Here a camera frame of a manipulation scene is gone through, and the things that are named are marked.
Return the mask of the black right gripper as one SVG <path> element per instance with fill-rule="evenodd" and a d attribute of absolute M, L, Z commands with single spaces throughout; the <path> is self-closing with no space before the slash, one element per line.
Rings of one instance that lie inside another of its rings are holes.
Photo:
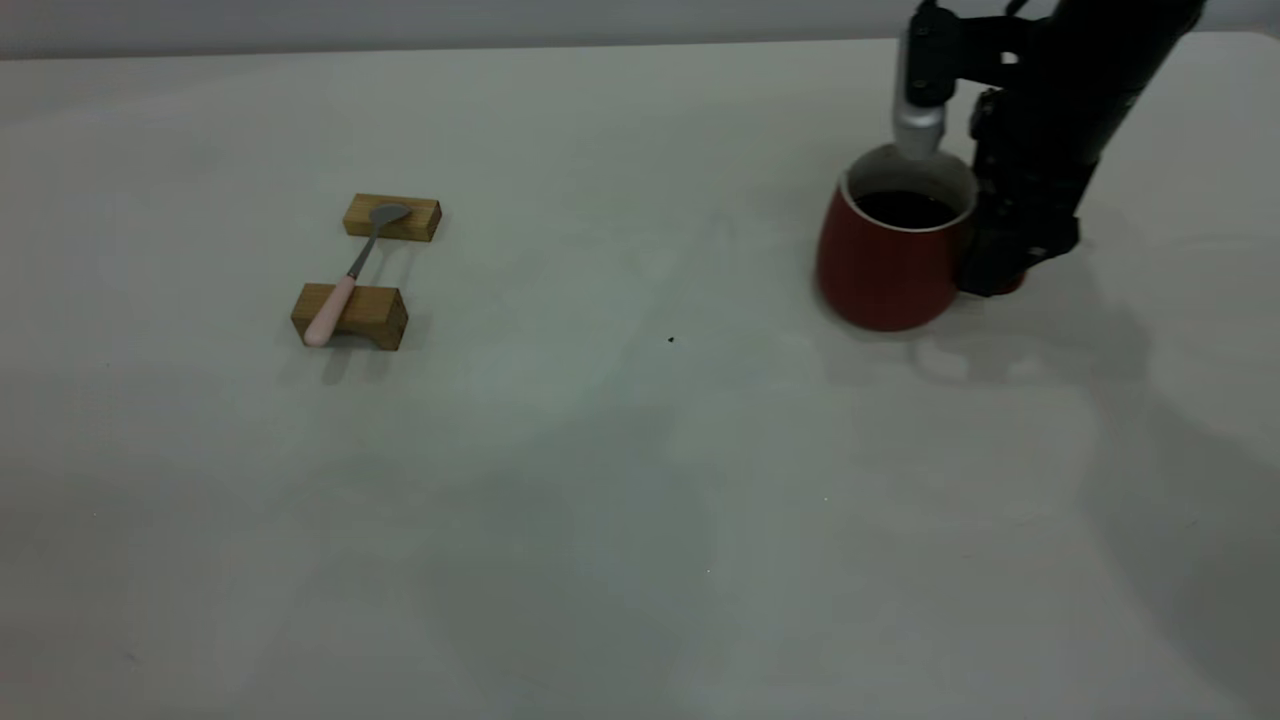
<path fill-rule="evenodd" d="M 989 299 L 1079 243 L 1076 211 L 1103 151 L 1103 96 L 1083 86 L 991 88 L 970 135 L 979 200 L 956 287 Z"/>

